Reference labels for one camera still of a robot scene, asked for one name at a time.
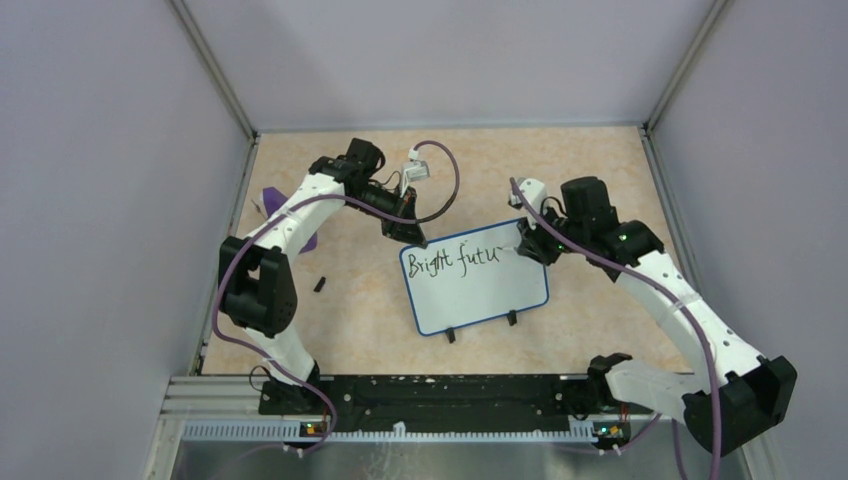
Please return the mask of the blue framed whiteboard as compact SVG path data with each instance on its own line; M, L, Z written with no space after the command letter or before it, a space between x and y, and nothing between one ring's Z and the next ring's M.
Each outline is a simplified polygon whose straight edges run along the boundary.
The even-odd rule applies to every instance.
M547 269L497 247L517 247L517 219L407 246L398 254L418 333L446 334L546 305Z

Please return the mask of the black marker cap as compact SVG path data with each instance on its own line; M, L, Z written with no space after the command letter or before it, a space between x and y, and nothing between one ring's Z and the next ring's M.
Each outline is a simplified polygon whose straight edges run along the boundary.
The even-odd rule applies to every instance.
M321 278L320 278L320 279L316 282L316 284L315 284L315 286L314 286L314 288L313 288L313 291L314 291L315 293L319 293L319 292L321 292L321 291L323 290L323 288L324 288L325 284L326 284L326 281L327 281L327 278L326 278L325 276L322 276L322 277L321 277Z

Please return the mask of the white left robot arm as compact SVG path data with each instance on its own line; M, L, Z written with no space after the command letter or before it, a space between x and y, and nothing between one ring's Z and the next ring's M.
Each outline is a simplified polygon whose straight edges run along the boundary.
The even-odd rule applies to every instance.
M309 379L317 367L292 322L298 296L292 266L309 240L345 206L381 220L385 237L424 247L415 218L416 195L372 181L385 163L373 143L354 138L347 151L321 157L300 186L245 238L228 237L219 250L220 312L243 329L285 383L283 401L297 413L319 404L320 386Z

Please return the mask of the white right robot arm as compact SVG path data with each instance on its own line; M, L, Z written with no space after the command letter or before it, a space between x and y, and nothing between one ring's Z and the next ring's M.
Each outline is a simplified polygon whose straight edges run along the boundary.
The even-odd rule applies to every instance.
M509 204L526 213L518 253L544 266L563 254L583 256L645 309L692 370L673 373L623 353L597 356L587 371L589 404L600 412L622 403L646 407L684 425L719 458L780 424L798 379L795 366L766 356L727 325L647 225L618 218L602 180L568 181L561 194L563 209L549 209L541 181L510 181Z

